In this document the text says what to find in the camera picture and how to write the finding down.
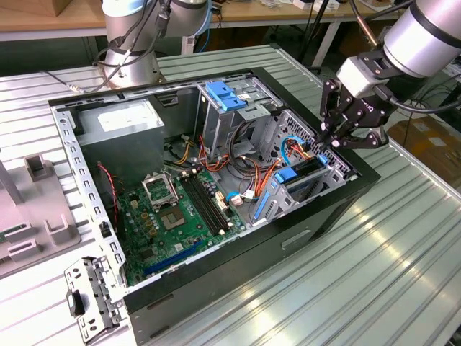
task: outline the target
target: metal workbench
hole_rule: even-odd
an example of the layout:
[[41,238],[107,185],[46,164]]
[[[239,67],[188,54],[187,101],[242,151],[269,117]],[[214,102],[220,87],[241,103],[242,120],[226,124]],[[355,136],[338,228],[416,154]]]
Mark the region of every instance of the metal workbench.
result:
[[[163,58],[160,66],[169,80],[263,66],[318,114],[319,80],[269,46]],[[86,88],[102,80],[91,67],[58,74]],[[82,237],[0,280],[0,345],[81,343],[63,271],[99,252],[46,103],[70,94],[41,74],[0,79],[0,159],[7,169],[33,153],[51,160]],[[153,344],[443,345],[461,323],[461,197],[394,143],[359,154],[382,179],[333,231]],[[97,345],[132,343],[125,325]]]

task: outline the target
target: blue pcie slot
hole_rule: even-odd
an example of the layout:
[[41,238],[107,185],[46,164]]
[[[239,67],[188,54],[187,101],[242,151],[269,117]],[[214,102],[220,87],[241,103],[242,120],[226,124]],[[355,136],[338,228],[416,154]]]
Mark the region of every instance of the blue pcie slot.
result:
[[190,256],[191,254],[193,254],[195,252],[195,250],[197,250],[197,247],[202,243],[202,241],[198,241],[197,243],[195,243],[194,245],[192,245],[190,248],[188,249],[185,249],[184,251],[181,251],[180,253],[178,254],[175,254],[159,263],[156,263],[154,265],[151,265],[149,268],[146,268],[144,269],[144,275],[147,276],[147,275],[150,275],[150,274],[154,274],[155,272],[158,272],[188,256]]

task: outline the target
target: metal bracket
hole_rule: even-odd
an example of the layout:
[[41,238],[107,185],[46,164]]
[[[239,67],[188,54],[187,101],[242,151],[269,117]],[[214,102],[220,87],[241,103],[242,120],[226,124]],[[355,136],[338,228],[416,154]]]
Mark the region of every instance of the metal bracket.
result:
[[112,304],[103,278],[105,257],[84,257],[65,272],[67,302],[71,315],[77,317],[81,338],[87,345],[119,327],[122,317]]

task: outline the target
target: red wire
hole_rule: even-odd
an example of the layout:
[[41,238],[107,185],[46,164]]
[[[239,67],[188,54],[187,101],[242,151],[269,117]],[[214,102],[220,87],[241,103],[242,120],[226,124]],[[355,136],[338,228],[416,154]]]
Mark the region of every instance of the red wire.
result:
[[109,173],[106,167],[102,166],[102,164],[97,164],[97,166],[104,171],[104,173],[107,175],[107,179],[110,182],[110,188],[112,189],[112,196],[114,198],[114,212],[115,212],[114,220],[115,220],[115,225],[117,225],[117,195],[115,193],[114,180],[112,179],[112,175]]

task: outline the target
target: green motherboard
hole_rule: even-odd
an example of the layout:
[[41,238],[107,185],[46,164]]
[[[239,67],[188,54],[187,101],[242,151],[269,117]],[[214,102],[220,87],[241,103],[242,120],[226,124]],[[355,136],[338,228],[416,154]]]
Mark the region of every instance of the green motherboard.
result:
[[[218,205],[213,196],[219,188],[210,174],[201,171],[195,178],[207,191],[208,202]],[[152,208],[142,187],[118,197],[125,225],[125,234],[119,236],[119,240],[126,256],[124,268],[130,286],[143,281],[150,273],[165,270],[246,229],[235,211],[229,208],[225,212],[220,211],[228,229],[216,233],[200,215],[206,210],[193,203],[197,198],[193,195],[194,191],[178,177],[172,182],[178,201],[158,210]],[[148,191],[152,199],[164,198],[168,194],[166,187],[159,184]]]

